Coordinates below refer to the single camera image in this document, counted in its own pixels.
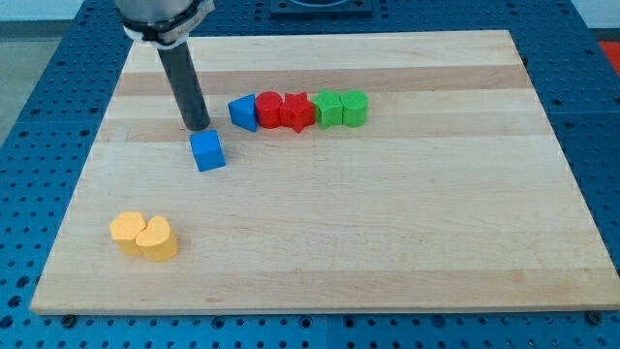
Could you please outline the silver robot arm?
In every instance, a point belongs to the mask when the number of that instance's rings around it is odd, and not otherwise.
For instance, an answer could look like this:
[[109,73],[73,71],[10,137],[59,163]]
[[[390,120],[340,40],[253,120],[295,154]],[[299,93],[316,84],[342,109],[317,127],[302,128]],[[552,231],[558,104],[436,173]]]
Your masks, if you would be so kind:
[[127,36],[157,49],[184,44],[215,11],[213,0],[115,0],[114,5]]

